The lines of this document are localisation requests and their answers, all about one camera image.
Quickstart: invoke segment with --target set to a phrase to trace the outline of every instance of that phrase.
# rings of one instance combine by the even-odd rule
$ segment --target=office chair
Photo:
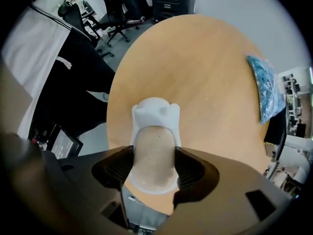
[[[58,9],[58,15],[59,17],[62,17],[65,22],[68,24],[74,26],[78,30],[82,31],[85,35],[87,35],[90,40],[91,44],[94,48],[97,47],[98,40],[100,38],[95,38],[94,36],[90,35],[84,27],[82,16],[80,15],[80,10],[77,4],[72,4],[66,0],[61,4],[60,8]],[[101,54],[101,57],[105,57],[107,55],[110,55],[111,57],[114,56],[111,52],[106,52],[104,54]]]
[[[102,30],[107,29],[108,27],[115,27],[115,30],[108,32],[108,35],[110,36],[109,40],[107,41],[107,45],[111,47],[110,41],[113,39],[113,37],[120,33],[126,40],[126,42],[129,42],[130,40],[125,36],[125,34],[122,32],[122,30],[136,27],[136,29],[139,29],[137,24],[130,24],[126,25],[127,18],[125,16],[125,13],[123,12],[122,4],[124,4],[126,0],[104,0],[104,3],[106,4],[107,13],[106,15],[99,21],[98,25],[95,25],[95,27],[100,27]]]

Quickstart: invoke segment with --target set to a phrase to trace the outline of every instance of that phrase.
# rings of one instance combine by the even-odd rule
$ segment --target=gray floor
[[[104,57],[104,61],[114,71],[116,71],[119,63],[130,46],[144,31],[149,29],[151,26],[153,26],[153,24],[149,20],[142,24],[138,30],[134,27],[124,30],[124,33],[131,40],[129,43],[127,43],[120,34],[116,35],[111,41],[112,47],[107,47],[105,42],[100,40],[97,48],[101,48],[103,52],[110,51],[115,55],[114,57]],[[90,93],[96,98],[102,101],[106,101],[103,98],[102,93]],[[107,140],[107,124],[101,124],[96,128],[82,134],[79,139],[84,144],[79,156],[108,150],[109,146]],[[165,214],[157,212],[143,205],[138,199],[136,199],[136,201],[128,199],[128,197],[134,196],[126,187],[123,187],[122,195],[124,199],[126,215],[131,223],[155,229],[166,220],[167,216]]]

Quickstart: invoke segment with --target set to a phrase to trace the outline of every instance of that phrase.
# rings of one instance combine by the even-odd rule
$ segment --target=desk
[[[238,160],[263,173],[270,162],[263,144],[268,122],[260,125],[258,91],[247,54],[262,57],[247,37],[218,19],[183,15],[148,29],[125,54],[112,84],[110,149],[129,145],[132,106],[157,96],[180,106],[182,147]],[[173,212],[175,191],[145,194],[129,177],[125,185],[147,206]]]

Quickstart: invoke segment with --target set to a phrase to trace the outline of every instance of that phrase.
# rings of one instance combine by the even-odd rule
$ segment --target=round wooden table
[[[263,173],[270,162],[263,144],[268,123],[260,125],[248,54],[262,57],[246,36],[219,19],[184,15],[148,29],[125,54],[112,84],[107,113],[110,149],[130,144],[132,107],[156,96],[180,106],[182,147],[238,160]],[[152,209],[173,212],[178,189],[145,194],[129,177],[125,185]]]

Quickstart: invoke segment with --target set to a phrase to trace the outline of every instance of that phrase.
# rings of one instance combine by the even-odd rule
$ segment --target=plastic bag
[[[285,108],[285,97],[279,92],[278,77],[267,62],[254,56],[247,56],[247,61],[258,86],[261,124],[264,124]]]

